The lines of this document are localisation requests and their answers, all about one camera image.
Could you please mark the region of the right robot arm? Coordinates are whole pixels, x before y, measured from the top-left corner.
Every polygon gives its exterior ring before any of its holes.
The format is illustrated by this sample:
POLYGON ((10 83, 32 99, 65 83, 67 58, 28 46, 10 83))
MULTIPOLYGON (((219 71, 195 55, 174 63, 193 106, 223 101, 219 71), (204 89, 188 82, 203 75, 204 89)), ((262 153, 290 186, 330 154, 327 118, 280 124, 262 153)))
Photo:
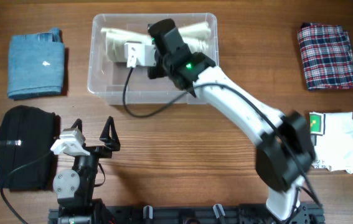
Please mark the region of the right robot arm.
POLYGON ((289 223, 316 157, 305 117, 297 111, 285 115, 258 101, 206 54, 192 52, 172 19, 150 24, 148 34, 157 63, 149 77, 169 77, 178 89, 210 104, 246 134, 256 149, 256 172, 269 187, 266 208, 278 221, 289 223))

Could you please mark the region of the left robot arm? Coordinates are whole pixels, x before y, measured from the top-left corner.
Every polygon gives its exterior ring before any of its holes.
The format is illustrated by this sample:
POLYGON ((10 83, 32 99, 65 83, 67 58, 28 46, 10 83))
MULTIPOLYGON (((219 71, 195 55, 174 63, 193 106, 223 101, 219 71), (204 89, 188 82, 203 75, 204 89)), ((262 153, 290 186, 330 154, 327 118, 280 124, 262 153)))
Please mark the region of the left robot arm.
POLYGON ((100 135, 102 146, 87 146, 82 134, 82 120, 77 119, 71 128, 64 129, 50 150, 74 158, 70 169, 60 171, 53 180, 59 208, 50 210, 49 223, 115 223, 112 213, 102 199, 94 199, 93 191, 102 184, 95 182, 98 170, 103 167, 101 158, 111 158, 120 150, 113 117, 108 117, 100 135))

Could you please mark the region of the blue denim jeans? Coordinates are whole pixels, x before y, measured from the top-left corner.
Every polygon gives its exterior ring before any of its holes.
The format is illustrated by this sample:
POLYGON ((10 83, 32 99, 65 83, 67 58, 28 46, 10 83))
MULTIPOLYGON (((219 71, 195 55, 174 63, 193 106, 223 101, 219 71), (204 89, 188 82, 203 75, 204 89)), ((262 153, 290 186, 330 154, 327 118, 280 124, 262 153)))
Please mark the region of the blue denim jeans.
POLYGON ((7 97, 13 100, 59 95, 64 85, 65 46, 57 27, 14 35, 9 44, 7 97))

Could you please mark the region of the cream cloth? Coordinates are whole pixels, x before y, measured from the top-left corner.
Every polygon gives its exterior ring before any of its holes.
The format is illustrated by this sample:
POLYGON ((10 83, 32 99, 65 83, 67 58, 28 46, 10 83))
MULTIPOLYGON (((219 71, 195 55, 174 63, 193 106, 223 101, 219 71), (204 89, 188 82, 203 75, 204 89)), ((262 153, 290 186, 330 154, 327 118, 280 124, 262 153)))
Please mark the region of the cream cloth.
MULTIPOLYGON (((209 48, 211 29, 208 22, 195 23, 178 28, 183 41, 189 46, 192 53, 206 53, 209 48)), ((129 50, 148 53, 142 66, 154 65, 154 53, 156 47, 149 35, 140 34, 116 28, 102 28, 101 33, 105 35, 106 56, 112 62, 128 62, 132 59, 129 50)))

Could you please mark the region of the red plaid shirt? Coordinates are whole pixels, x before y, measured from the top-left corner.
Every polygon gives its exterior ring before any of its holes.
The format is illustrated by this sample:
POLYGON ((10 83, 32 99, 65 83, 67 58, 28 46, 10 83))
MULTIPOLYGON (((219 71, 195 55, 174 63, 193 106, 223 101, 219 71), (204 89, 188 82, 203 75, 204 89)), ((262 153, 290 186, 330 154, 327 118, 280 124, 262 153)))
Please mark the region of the red plaid shirt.
POLYGON ((353 89, 353 50, 348 31, 340 25, 305 22, 297 39, 309 91, 353 89))

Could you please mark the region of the black garment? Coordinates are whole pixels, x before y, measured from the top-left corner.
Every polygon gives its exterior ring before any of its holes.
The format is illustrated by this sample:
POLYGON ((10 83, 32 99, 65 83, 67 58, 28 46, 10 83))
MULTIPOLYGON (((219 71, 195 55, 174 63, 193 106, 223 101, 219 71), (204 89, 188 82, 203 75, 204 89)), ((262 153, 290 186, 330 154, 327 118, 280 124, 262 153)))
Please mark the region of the black garment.
POLYGON ((0 125, 0 186, 10 190, 46 188, 55 128, 55 113, 24 105, 6 112, 0 125))

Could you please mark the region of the white printed t-shirt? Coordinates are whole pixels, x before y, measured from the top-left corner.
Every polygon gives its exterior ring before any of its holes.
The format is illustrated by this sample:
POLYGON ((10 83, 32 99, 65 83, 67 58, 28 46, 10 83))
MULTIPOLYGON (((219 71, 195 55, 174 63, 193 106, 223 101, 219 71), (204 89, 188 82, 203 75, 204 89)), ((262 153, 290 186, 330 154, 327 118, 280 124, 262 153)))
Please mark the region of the white printed t-shirt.
POLYGON ((310 112, 309 125, 315 169, 353 174, 353 113, 310 112))

